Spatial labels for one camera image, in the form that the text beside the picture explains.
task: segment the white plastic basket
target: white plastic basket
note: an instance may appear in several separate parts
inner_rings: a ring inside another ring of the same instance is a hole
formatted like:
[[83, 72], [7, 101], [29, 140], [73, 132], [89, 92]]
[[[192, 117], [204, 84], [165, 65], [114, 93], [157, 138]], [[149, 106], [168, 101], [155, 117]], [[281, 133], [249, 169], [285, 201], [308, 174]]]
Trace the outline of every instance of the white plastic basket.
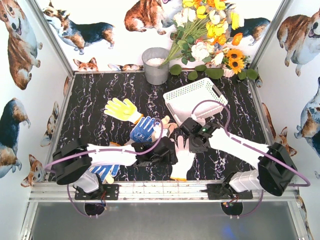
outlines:
[[[228, 103], [225, 96], [207, 77], [169, 91], [163, 95], [163, 98], [178, 126], [191, 116], [192, 110], [203, 100], [215, 100], [223, 105]], [[196, 108], [194, 114], [198, 118], [205, 119], [222, 110], [223, 107], [217, 103], [204, 102]]]

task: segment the black marble table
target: black marble table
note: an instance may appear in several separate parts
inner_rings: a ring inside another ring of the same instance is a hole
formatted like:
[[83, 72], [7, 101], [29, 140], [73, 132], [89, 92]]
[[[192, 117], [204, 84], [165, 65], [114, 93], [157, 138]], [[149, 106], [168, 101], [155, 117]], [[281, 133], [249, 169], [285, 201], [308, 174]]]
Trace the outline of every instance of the black marble table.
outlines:
[[[188, 72], [182, 72], [181, 76], [171, 76], [165, 84], [154, 86], [147, 83], [143, 72], [77, 74], [57, 147], [61, 148], [76, 138], [83, 138], [91, 144], [101, 146], [108, 146], [109, 142], [125, 144], [134, 125], [103, 114], [107, 101], [114, 97], [120, 100], [130, 99], [144, 116], [162, 119], [169, 115], [173, 120], [165, 105], [163, 94], [191, 83], [187, 75]], [[198, 80], [205, 77], [205, 73], [200, 74]], [[228, 78], [213, 82], [228, 100], [228, 108], [231, 111], [228, 131], [257, 143], [266, 143], [248, 84]], [[225, 111], [217, 114], [214, 120], [207, 119], [222, 124], [225, 124], [226, 120]], [[176, 129], [171, 138], [177, 139], [181, 134], [183, 133]], [[210, 149], [206, 153], [196, 155], [193, 166], [187, 173], [187, 179], [219, 180], [226, 178], [231, 172], [250, 169], [251, 166], [240, 159]], [[170, 180], [171, 171], [170, 165], [121, 166], [115, 180], [166, 181]]]

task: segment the bouquet of flowers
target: bouquet of flowers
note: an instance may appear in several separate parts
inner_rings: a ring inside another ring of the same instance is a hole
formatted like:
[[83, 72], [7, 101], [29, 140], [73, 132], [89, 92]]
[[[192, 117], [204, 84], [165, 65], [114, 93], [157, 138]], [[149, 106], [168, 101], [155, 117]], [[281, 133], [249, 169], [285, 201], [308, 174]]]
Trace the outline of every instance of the bouquet of flowers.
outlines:
[[[173, 17], [176, 32], [172, 32], [173, 40], [168, 57], [162, 65], [174, 59], [181, 59], [183, 64], [202, 61], [222, 68], [208, 68], [206, 65], [196, 67], [197, 71], [206, 71], [207, 75], [219, 79], [222, 75], [233, 76], [243, 72], [248, 57], [242, 51], [225, 46], [226, 43], [239, 45], [243, 38], [238, 33], [230, 38], [231, 29], [244, 26], [244, 19], [235, 8], [225, 0], [182, 0], [183, 9]], [[182, 68], [174, 65], [170, 72], [180, 74]], [[197, 72], [190, 73], [189, 79], [196, 79]]]

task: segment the table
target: table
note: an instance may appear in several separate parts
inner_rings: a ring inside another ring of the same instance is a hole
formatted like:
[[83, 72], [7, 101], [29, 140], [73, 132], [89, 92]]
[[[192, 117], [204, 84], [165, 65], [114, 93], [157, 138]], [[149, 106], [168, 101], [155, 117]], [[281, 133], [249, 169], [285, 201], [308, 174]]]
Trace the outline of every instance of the table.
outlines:
[[[205, 73], [198, 75], [197, 80], [206, 77]], [[180, 76], [170, 76], [166, 83], [154, 86], [147, 83], [143, 72], [76, 74], [57, 147], [61, 148], [76, 138], [83, 138], [88, 143], [101, 146], [108, 146], [109, 142], [125, 144], [134, 125], [103, 114], [105, 104], [114, 97], [120, 100], [130, 99], [144, 116], [162, 119], [168, 115], [173, 120], [165, 105], [163, 94], [191, 83], [187, 76], [188, 72], [183, 71]], [[257, 143], [266, 143], [248, 84], [225, 77], [213, 82], [228, 100], [231, 112], [228, 131]], [[221, 124], [225, 124], [226, 120], [225, 111], [217, 114], [215, 119], [207, 119]], [[183, 133], [176, 129], [171, 138], [176, 140], [181, 134]], [[219, 180], [232, 172], [250, 169], [251, 166], [240, 159], [210, 149], [206, 153], [196, 155], [193, 166], [187, 173], [187, 179]], [[170, 165], [121, 166], [115, 180], [167, 181], [170, 180], [171, 171]]]

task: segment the black mounting plate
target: black mounting plate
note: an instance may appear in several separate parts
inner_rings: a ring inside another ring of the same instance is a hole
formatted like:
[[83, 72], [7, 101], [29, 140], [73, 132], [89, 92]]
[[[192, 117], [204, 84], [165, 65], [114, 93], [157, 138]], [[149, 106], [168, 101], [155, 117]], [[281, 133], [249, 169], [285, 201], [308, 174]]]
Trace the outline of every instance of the black mounting plate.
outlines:
[[[206, 190], [203, 190], [202, 192], [208, 193], [209, 200], [225, 200], [226, 195], [221, 194], [223, 185], [222, 183], [210, 183], [206, 185]], [[252, 191], [243, 191], [243, 192], [233, 192], [233, 194], [236, 194], [239, 197], [239, 200], [241, 199], [253, 199], [254, 196], [252, 194]]]
[[[104, 200], [118, 200], [119, 196], [119, 184], [102, 184], [103, 190], [106, 191]], [[79, 191], [76, 188], [75, 200], [100, 200], [100, 198], [92, 198], [89, 194], [85, 193], [84, 191]]]

